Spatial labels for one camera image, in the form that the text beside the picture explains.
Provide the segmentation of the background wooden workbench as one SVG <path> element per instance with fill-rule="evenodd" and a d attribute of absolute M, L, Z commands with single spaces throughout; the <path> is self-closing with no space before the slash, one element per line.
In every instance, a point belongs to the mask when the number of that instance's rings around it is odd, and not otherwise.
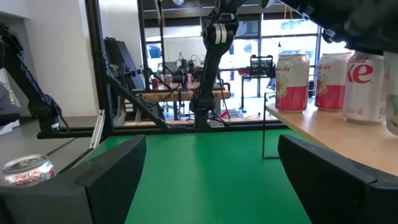
<path fill-rule="evenodd" d="M 178 83 L 172 83 L 172 89 L 169 90 L 163 85 L 159 85 L 158 90 L 151 90 L 145 93 L 140 93 L 139 96 L 149 103 L 161 103 L 161 102 L 189 102 L 192 98 L 193 92 L 199 87 L 199 82 L 189 83 L 187 89 L 184 89 L 182 85 Z M 213 89 L 215 97 L 215 111 L 220 114 L 222 101 L 227 100 L 231 97 L 230 86 L 225 83 L 223 87 Z"/>

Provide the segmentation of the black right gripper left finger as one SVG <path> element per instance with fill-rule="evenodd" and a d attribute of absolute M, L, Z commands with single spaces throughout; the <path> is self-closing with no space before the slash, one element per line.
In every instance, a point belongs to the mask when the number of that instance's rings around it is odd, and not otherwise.
<path fill-rule="evenodd" d="M 0 224 L 124 224 L 146 152 L 137 135 L 42 183 L 0 187 Z"/>

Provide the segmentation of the white red Spindrift can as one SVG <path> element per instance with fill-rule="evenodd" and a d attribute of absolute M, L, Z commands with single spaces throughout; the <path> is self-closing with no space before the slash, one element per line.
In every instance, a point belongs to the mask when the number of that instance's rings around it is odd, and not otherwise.
<path fill-rule="evenodd" d="M 276 66 L 275 107 L 279 111 L 307 109 L 310 61 L 307 54 L 281 55 Z"/>
<path fill-rule="evenodd" d="M 324 111 L 343 109 L 346 72 L 352 52 L 323 54 L 317 66 L 315 106 Z"/>

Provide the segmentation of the small wooden shelf black legs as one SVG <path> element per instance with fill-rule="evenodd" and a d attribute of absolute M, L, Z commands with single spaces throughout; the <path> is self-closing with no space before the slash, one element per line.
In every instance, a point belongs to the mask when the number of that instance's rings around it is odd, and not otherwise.
<path fill-rule="evenodd" d="M 319 111 L 314 105 L 298 113 L 281 112 L 274 105 L 266 111 L 317 146 L 398 176 L 398 136 L 383 123 L 351 123 L 340 112 Z"/>

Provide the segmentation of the Diet Coke can large lettering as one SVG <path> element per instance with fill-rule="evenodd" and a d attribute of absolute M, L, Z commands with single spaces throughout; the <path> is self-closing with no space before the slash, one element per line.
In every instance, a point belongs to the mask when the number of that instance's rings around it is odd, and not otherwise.
<path fill-rule="evenodd" d="M 385 118 L 382 95 L 384 57 L 356 51 L 348 62 L 342 115 L 347 121 L 379 124 Z"/>

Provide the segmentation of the white aluminium profile strip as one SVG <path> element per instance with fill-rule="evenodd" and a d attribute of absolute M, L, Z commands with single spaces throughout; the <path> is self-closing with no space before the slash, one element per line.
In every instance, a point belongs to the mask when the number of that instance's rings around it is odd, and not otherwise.
<path fill-rule="evenodd" d="M 105 117 L 105 110 L 99 110 L 93 134 L 91 136 L 89 149 L 95 149 L 99 145 L 103 132 Z"/>

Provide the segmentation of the large glass window front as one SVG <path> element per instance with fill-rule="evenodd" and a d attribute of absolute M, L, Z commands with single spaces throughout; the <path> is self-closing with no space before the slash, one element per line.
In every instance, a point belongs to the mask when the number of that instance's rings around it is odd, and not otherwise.
<path fill-rule="evenodd" d="M 180 57 L 201 65 L 206 51 L 201 36 L 204 21 L 202 17 L 166 19 L 160 28 L 156 19 L 146 20 L 144 35 L 149 68 L 156 71 L 162 62 L 172 67 Z M 233 94 L 239 95 L 239 69 L 250 65 L 250 56 L 271 55 L 277 60 L 282 54 L 307 54 L 313 78 L 314 66 L 322 54 L 345 51 L 344 43 L 327 44 L 321 31 L 315 23 L 290 13 L 241 16 L 235 40 L 221 58 L 221 77 L 231 83 Z"/>

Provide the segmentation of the Diet Coke can script lettering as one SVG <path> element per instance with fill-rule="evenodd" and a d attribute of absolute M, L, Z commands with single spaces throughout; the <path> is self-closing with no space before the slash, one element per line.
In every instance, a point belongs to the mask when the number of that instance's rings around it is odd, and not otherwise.
<path fill-rule="evenodd" d="M 31 154 L 9 161 L 2 168 L 0 184 L 5 187 L 26 188 L 56 176 L 53 163 L 42 154 Z"/>

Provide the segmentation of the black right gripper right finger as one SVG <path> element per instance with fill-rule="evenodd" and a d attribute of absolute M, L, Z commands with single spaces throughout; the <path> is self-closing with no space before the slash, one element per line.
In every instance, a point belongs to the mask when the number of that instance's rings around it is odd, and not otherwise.
<path fill-rule="evenodd" d="M 398 176 L 287 134 L 277 150 L 312 224 L 398 224 Z"/>

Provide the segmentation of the black leaning equipment rack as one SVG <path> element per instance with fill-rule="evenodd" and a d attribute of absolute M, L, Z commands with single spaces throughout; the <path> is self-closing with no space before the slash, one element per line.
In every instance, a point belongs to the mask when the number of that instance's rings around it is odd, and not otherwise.
<path fill-rule="evenodd" d="M 129 90 L 144 89 L 140 68 L 136 68 L 125 42 L 113 37 L 104 39 L 104 46 L 110 70 L 115 79 Z"/>

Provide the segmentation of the black plastic crate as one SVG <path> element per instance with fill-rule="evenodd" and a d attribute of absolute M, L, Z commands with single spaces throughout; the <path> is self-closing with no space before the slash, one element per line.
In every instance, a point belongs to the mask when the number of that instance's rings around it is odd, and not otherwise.
<path fill-rule="evenodd" d="M 275 78 L 275 66 L 273 56 L 250 57 L 250 76 Z"/>

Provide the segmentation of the background black desk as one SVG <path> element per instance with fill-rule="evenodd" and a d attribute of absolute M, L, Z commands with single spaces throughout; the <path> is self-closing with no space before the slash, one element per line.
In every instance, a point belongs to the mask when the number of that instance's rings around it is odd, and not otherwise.
<path fill-rule="evenodd" d="M 261 80 L 266 79 L 268 80 L 268 83 L 266 85 L 266 89 L 264 92 L 262 92 L 261 89 Z M 266 101 L 268 99 L 271 99 L 272 97 L 275 96 L 275 90 L 276 90 L 276 78 L 270 78 L 265 75 L 260 75 L 260 76 L 250 76 L 247 74 L 241 75 L 241 104 L 240 104 L 240 110 L 245 113 L 245 105 L 244 105 L 244 100 L 246 98 L 244 94 L 244 84 L 249 83 L 251 80 L 256 80 L 257 85 L 256 85 L 256 96 L 255 98 L 260 98 L 260 97 L 265 97 Z"/>

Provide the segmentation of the black aluminium table frame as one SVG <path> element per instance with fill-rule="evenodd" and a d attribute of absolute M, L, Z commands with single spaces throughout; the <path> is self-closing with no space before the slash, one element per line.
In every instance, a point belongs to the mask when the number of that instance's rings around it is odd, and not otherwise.
<path fill-rule="evenodd" d="M 181 134 L 183 131 L 189 133 L 211 133 L 231 131 L 232 128 L 196 128 L 192 124 L 189 126 L 170 126 L 164 120 L 154 115 L 147 106 L 145 106 L 131 91 L 122 86 L 116 79 L 112 77 L 112 73 L 108 71 L 108 61 L 105 54 L 103 35 L 100 22 L 100 5 L 98 0 L 85 0 L 86 18 L 88 19 L 88 30 L 90 35 L 91 54 L 93 59 L 93 67 L 95 73 L 95 82 L 99 101 L 99 108 L 105 110 L 105 121 L 102 136 L 108 138 L 110 136 L 121 136 L 128 134 L 142 133 L 160 133 L 160 134 Z M 111 105 L 110 88 L 124 98 L 127 98 L 133 106 L 146 114 L 155 123 L 154 128 L 145 128 L 139 126 L 137 130 L 129 127 L 114 126 L 113 106 Z M 62 128 L 58 131 L 40 131 L 37 134 L 38 139 L 55 139 L 55 138 L 85 138 L 93 134 L 94 128 L 72 128 L 67 130 Z"/>

